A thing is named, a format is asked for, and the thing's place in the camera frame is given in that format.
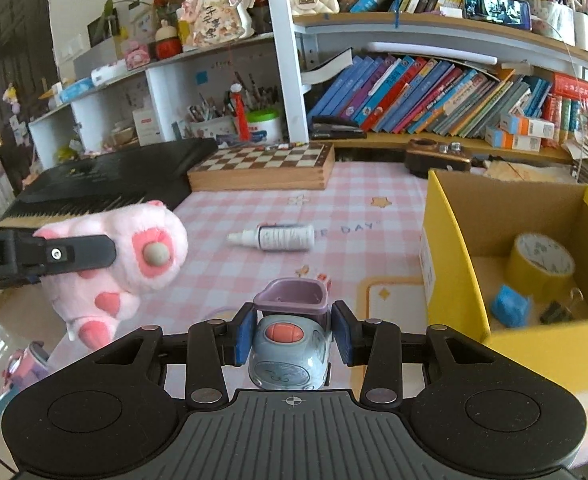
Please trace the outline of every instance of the green lid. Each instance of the green lid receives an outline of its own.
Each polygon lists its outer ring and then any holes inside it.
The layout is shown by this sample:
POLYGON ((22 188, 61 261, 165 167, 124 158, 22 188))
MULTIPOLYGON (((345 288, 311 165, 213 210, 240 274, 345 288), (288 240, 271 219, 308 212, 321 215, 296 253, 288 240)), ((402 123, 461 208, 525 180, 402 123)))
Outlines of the green lid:
POLYGON ((274 108, 266 108, 265 110, 255 110, 245 114, 248 123, 262 123, 263 121, 271 121, 279 117, 278 110, 274 108))

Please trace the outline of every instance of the black keyboard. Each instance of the black keyboard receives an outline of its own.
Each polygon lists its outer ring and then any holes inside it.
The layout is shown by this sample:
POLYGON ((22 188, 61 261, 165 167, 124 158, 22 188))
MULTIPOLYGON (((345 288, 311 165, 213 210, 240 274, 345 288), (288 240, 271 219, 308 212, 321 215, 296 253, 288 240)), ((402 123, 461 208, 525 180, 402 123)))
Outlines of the black keyboard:
POLYGON ((36 230, 149 200, 175 209, 192 192, 187 171, 215 151, 214 139, 185 139, 61 164, 12 202, 0 228, 36 230))

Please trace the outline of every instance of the yellow cardboard box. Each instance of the yellow cardboard box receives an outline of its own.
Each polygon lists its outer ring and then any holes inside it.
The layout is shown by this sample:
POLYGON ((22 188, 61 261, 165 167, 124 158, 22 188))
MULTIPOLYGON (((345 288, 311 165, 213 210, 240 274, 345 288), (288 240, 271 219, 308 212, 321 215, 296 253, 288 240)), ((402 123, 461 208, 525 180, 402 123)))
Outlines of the yellow cardboard box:
POLYGON ((429 323, 447 324, 575 394, 588 390, 588 186, 431 171, 421 266, 429 323), (531 326, 507 329, 489 314, 514 238, 524 232, 569 250, 583 319, 543 326, 545 306, 535 305, 531 326))

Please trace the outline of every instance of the stuffed animal paw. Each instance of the stuffed animal paw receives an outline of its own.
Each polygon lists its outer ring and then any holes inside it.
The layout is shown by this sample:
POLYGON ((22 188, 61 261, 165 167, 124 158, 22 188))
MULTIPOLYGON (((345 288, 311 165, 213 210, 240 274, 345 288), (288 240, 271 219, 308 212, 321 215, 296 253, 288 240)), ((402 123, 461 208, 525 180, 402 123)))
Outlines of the stuffed animal paw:
POLYGON ((34 236, 100 234, 116 245, 111 266, 41 279, 69 338, 80 339, 93 351, 111 343, 119 323, 136 314, 141 294, 160 290, 176 277, 188 249, 185 227, 160 201, 49 224, 34 236))

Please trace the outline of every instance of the yellow tape roll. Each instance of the yellow tape roll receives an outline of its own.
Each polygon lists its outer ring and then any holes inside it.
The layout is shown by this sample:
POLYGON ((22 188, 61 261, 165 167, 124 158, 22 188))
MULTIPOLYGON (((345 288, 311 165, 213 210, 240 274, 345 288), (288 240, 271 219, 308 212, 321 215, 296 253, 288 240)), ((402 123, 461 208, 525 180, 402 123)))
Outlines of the yellow tape roll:
POLYGON ((538 233, 516 237, 507 262, 508 285, 536 303, 560 300, 574 273, 574 259, 562 245, 538 233))

